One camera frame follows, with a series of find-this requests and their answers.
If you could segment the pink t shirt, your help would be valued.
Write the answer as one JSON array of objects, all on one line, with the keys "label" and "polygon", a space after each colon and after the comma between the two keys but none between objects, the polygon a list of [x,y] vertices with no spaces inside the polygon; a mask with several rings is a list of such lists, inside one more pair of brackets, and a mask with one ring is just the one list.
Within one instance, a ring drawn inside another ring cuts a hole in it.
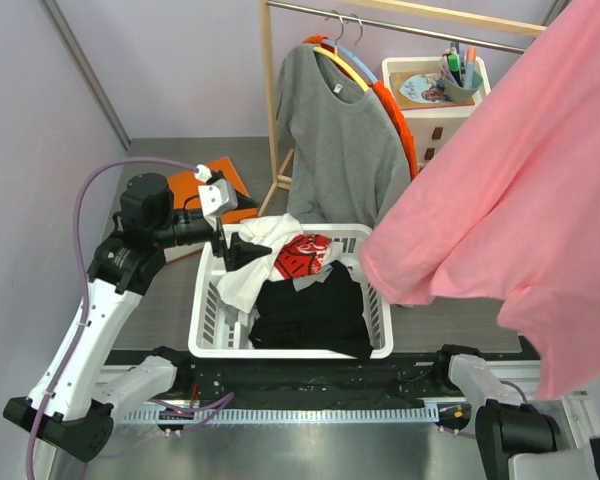
[{"label": "pink t shirt", "polygon": [[502,301],[540,399],[600,376],[600,1],[573,1],[361,249],[389,302]]}]

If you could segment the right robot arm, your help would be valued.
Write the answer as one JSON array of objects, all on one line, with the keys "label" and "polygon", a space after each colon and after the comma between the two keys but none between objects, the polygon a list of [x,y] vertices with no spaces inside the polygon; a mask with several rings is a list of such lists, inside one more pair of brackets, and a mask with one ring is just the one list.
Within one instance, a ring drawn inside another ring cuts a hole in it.
[{"label": "right robot arm", "polygon": [[445,345],[431,367],[437,391],[463,394],[488,479],[600,479],[600,436],[568,449],[558,423],[512,395],[479,350]]}]

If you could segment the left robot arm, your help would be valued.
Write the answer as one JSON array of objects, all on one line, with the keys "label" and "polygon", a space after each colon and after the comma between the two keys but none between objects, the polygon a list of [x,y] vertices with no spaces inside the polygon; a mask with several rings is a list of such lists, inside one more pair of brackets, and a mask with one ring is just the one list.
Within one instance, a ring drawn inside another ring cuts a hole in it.
[{"label": "left robot arm", "polygon": [[85,267],[87,294],[46,374],[25,397],[8,400],[3,416],[36,438],[87,463],[108,442],[114,426],[144,402],[166,393],[185,397],[193,385],[190,361],[154,349],[139,366],[103,387],[96,380],[122,326],[165,266],[171,247],[206,243],[229,271],[270,248],[226,235],[223,215],[256,207],[220,172],[198,171],[198,209],[175,208],[167,179],[133,177],[120,196],[114,231]]}]

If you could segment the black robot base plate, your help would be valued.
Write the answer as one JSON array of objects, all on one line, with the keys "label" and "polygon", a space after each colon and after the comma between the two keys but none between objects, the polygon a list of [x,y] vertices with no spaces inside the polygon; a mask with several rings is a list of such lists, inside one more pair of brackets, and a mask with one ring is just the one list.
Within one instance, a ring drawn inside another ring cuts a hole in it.
[{"label": "black robot base plate", "polygon": [[189,373],[160,400],[208,405],[231,393],[229,406],[251,410],[413,408],[426,398],[459,397],[443,375],[446,356],[392,354],[384,359],[203,359],[178,353]]}]

